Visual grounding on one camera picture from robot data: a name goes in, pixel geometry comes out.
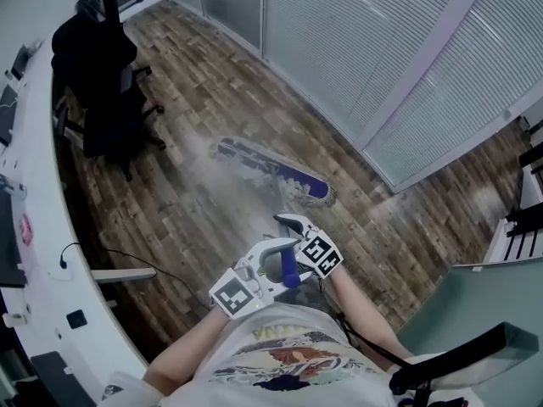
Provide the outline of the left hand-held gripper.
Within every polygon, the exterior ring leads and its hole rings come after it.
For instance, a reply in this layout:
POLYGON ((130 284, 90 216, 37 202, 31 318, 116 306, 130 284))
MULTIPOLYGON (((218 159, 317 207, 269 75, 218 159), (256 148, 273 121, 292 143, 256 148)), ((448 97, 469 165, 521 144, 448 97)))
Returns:
POLYGON ((299 239, 278 237, 257 243, 233 268, 229 268, 210 289, 212 302, 231 319, 239 320, 274 303, 288 291, 281 282, 271 282, 259 270, 271 254, 292 249, 299 239))

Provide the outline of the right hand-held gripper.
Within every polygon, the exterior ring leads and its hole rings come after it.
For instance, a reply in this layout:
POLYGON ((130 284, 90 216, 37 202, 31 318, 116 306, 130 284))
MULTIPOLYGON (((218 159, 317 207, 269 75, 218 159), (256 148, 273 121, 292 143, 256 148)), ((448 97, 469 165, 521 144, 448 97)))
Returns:
POLYGON ((302 238, 295 258, 309 267, 321 279, 326 279, 344 261, 332 239, 303 215, 281 213, 274 215, 279 222, 280 237, 302 238))

